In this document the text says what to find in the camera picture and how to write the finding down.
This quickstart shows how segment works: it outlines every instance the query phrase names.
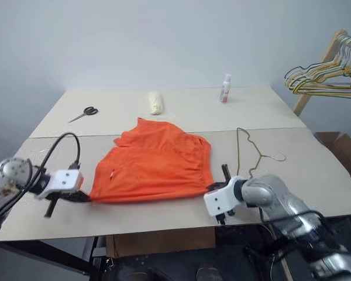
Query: orange t-shirt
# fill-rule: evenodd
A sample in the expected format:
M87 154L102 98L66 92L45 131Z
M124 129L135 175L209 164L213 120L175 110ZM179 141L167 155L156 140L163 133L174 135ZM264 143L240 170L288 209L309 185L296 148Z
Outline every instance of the orange t-shirt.
M125 203L193 197L213 178L210 144L168 122L138 118L98 164L92 201Z

